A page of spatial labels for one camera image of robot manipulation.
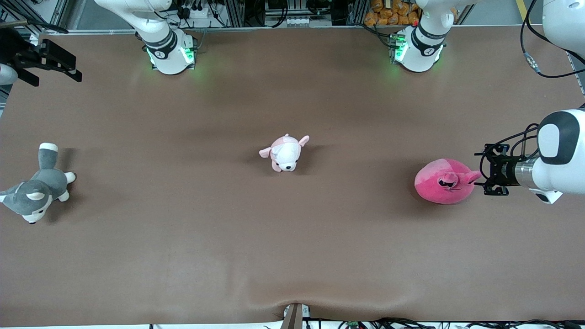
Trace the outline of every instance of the table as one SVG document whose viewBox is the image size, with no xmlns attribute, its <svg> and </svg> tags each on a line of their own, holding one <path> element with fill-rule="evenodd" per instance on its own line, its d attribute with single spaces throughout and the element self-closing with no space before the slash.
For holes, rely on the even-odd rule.
<svg viewBox="0 0 585 329">
<path fill-rule="evenodd" d="M 84 81 L 39 72 L 0 120 L 0 186 L 60 147 L 71 198 L 29 225 L 0 207 L 0 325 L 583 318 L 585 204 L 515 188 L 434 205 L 416 172 L 583 103 L 540 78 L 517 26 L 454 28 L 429 72 L 389 63 L 358 29 L 205 38 L 195 70 L 164 76 L 133 36 L 52 37 Z M 566 55 L 528 38 L 549 74 Z M 311 136 L 293 173 L 258 151 Z"/>
</svg>

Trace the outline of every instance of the plush toy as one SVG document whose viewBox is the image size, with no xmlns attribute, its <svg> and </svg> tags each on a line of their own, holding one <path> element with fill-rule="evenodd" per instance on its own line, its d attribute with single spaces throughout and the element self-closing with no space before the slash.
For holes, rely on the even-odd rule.
<svg viewBox="0 0 585 329">
<path fill-rule="evenodd" d="M 473 182 L 481 177 L 465 164 L 453 159 L 439 159 L 426 165 L 414 179 L 417 193 L 425 200 L 453 204 L 473 191 Z"/>
<path fill-rule="evenodd" d="M 69 199 L 67 185 L 75 180 L 75 174 L 54 168 L 57 164 L 57 152 L 57 145 L 42 143 L 39 146 L 40 170 L 29 181 L 0 192 L 0 202 L 30 224 L 43 218 L 53 200 L 64 202 Z"/>
<path fill-rule="evenodd" d="M 296 140 L 296 138 L 284 135 L 272 143 L 269 148 L 260 151 L 261 157 L 272 159 L 272 169 L 275 172 L 291 172 L 297 167 L 298 157 L 301 155 L 301 147 L 309 141 L 309 136 Z"/>
</svg>

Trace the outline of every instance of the pink stuffed animal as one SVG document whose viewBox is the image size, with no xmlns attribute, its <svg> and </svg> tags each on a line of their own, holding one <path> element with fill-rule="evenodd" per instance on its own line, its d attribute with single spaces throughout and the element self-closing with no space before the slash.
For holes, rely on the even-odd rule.
<svg viewBox="0 0 585 329">
<path fill-rule="evenodd" d="M 453 204 L 465 199 L 473 191 L 473 182 L 481 177 L 465 164 L 453 159 L 439 159 L 426 165 L 414 179 L 414 187 L 425 200 Z"/>
<path fill-rule="evenodd" d="M 296 138 L 284 135 L 272 143 L 269 148 L 260 151 L 261 157 L 269 157 L 272 159 L 272 169 L 275 172 L 291 172 L 297 167 L 298 157 L 301 156 L 301 147 L 305 146 L 309 141 L 309 136 L 301 138 L 300 141 Z"/>
</svg>

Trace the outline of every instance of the yellow tape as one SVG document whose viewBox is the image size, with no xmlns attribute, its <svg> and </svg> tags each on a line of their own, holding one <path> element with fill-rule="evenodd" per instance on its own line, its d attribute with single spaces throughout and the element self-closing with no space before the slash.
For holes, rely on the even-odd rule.
<svg viewBox="0 0 585 329">
<path fill-rule="evenodd" d="M 518 6 L 518 11 L 520 12 L 522 20 L 524 20 L 527 14 L 526 4 L 524 3 L 524 0 L 516 0 L 516 5 Z"/>
</svg>

